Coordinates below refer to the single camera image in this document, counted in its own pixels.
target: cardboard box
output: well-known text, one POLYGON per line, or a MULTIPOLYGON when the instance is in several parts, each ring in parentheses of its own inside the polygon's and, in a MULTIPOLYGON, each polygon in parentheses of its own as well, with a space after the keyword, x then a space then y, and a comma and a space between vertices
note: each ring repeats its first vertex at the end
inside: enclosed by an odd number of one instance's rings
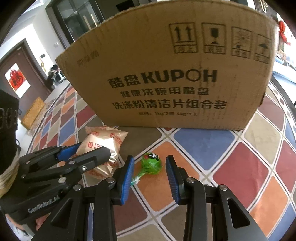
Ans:
POLYGON ((226 1, 136 7, 56 59, 109 126, 243 129, 264 95, 276 23, 226 1))

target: patterned carpet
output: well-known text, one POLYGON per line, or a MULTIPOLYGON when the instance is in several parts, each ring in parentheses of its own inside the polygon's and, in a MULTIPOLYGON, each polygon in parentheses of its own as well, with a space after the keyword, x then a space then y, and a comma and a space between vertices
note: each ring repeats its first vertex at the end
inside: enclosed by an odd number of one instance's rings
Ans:
MULTIPOLYGON (((86 126, 102 121, 70 85, 48 109, 29 152, 72 145, 86 137, 86 126)), ((136 160, 147 151, 177 165, 204 184, 226 184, 255 218, 269 241, 279 241, 295 218, 296 124, 284 98, 270 82, 263 104, 244 131, 117 127, 128 131, 120 149, 136 160)), ((85 174, 84 185, 97 183, 85 174)), ((183 240, 186 206, 174 204, 165 168, 145 175, 131 188, 127 203, 115 206, 118 240, 183 240)), ((92 240, 92 207, 88 240, 92 240)))

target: snack bag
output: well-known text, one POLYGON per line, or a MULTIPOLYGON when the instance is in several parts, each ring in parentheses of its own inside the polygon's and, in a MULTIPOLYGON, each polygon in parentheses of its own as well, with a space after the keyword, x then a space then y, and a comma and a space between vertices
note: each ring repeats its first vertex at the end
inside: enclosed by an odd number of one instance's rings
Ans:
POLYGON ((117 130, 107 126, 85 127, 88 136, 81 143, 76 151, 76 156, 97 149, 101 146, 110 149, 110 159, 108 162, 89 170, 88 173, 97 179, 111 177, 119 166, 119 148, 128 132, 117 130))

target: green lollipop wrapper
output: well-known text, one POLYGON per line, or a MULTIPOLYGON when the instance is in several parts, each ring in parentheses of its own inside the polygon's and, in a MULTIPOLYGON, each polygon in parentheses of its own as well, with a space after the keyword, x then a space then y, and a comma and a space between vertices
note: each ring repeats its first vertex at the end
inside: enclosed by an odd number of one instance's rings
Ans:
POLYGON ((141 171, 131 180, 131 185, 138 184, 140 178, 146 173, 158 174, 162 168, 159 156, 152 152, 147 152, 142 156, 141 166, 141 171))

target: glass door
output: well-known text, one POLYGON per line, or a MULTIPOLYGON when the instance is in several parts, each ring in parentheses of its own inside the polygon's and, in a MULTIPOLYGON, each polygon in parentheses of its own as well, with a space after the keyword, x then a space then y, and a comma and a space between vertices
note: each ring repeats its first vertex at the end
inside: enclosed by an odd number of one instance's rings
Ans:
POLYGON ((53 10, 70 44, 103 21, 94 0, 60 0, 53 10))

